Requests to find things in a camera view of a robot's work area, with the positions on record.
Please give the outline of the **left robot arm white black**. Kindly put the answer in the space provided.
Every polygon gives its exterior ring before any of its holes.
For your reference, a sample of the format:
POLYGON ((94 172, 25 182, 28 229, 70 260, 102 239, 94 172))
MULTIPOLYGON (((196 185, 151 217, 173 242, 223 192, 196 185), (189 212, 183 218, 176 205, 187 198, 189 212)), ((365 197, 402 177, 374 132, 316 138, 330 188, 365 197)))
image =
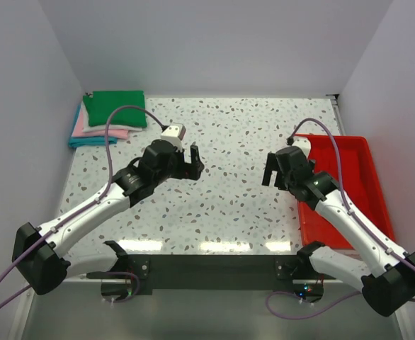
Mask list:
POLYGON ((105 271, 119 278, 127 260, 119 254, 96 254, 70 259, 70 249, 105 221, 132 208, 154 193, 168 179, 197 181, 204 169, 198 146, 190 147, 191 160, 171 142, 158 139, 141 157, 113 174, 97 194, 69 212, 39 227, 29 222, 16 232, 12 260, 38 295, 58 287, 66 278, 105 271))

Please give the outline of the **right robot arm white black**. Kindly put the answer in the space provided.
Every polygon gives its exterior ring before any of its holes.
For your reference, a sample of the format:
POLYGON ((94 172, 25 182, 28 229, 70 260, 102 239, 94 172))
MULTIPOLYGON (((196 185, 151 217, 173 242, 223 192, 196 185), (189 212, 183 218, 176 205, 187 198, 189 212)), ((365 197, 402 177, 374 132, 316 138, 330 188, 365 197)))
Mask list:
POLYGON ((298 202, 329 222, 358 252, 354 259, 321 242, 297 252, 297 272, 304 278, 317 273, 334 277, 359 291, 379 315, 388 317, 415 298, 415 251, 407 252, 383 234, 346 195, 341 183, 296 146, 268 153, 262 184, 291 193, 298 202))

